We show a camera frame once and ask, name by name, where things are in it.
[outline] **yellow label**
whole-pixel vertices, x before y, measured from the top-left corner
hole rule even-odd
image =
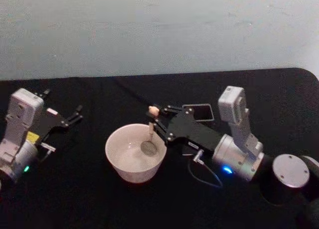
[[[35,144],[35,142],[38,140],[39,137],[40,137],[39,135],[29,131],[28,134],[26,135],[26,140],[28,140],[30,143]]]

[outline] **white bowl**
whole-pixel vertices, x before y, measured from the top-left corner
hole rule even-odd
[[[144,141],[155,145],[155,155],[141,151]],[[131,183],[143,183],[156,174],[165,157],[166,146],[155,132],[149,133],[148,125],[135,123],[114,131],[106,141],[105,153],[121,178]]]

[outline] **wire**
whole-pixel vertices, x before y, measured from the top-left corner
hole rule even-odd
[[[219,188],[219,189],[223,188],[223,183],[221,182],[221,180],[219,179],[219,177],[218,177],[218,176],[213,172],[213,170],[211,170],[206,164],[202,164],[202,165],[203,165],[212,175],[214,175],[214,177],[215,177],[216,180],[218,181],[219,185],[213,184],[213,183],[209,183],[209,182],[207,182],[207,181],[204,181],[204,180],[202,180],[202,179],[197,178],[197,177],[193,174],[193,172],[191,171],[191,169],[190,169],[190,162],[191,162],[191,161],[192,161],[192,160],[189,160],[189,161],[188,161],[187,168],[188,168],[189,173],[191,174],[191,176],[192,176],[194,179],[196,179],[197,181],[199,181],[199,182],[201,182],[201,183],[203,183],[203,184],[206,184],[206,185],[208,185],[208,186],[214,187],[214,188]]]
[[[152,106],[153,103],[149,101],[147,98],[143,97],[142,95],[138,94],[134,90],[132,90],[128,85],[126,85],[122,80],[120,80],[118,77],[114,78],[115,83],[121,87],[126,93],[128,93],[130,96],[137,99],[140,103],[146,105],[146,106]]]

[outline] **black tablecloth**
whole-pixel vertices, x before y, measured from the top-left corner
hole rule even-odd
[[[319,159],[319,83],[302,69],[120,77],[122,85],[160,105],[210,103],[212,127],[230,134],[217,101],[228,85],[245,88],[252,132],[264,152],[307,154]],[[120,87],[116,78],[68,78],[0,82],[0,118],[19,88],[40,92],[68,116],[82,104],[84,120],[49,143],[56,153],[20,180],[0,202],[0,228],[295,228],[305,201],[269,205],[258,186],[217,170],[224,189],[195,181],[187,158],[169,149],[154,178],[142,185],[124,182],[105,157],[105,142],[117,128],[147,123],[146,104]],[[5,130],[0,121],[0,133]]]

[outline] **white wall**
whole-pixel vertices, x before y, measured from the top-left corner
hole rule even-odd
[[[302,67],[319,0],[0,0],[0,79]]]

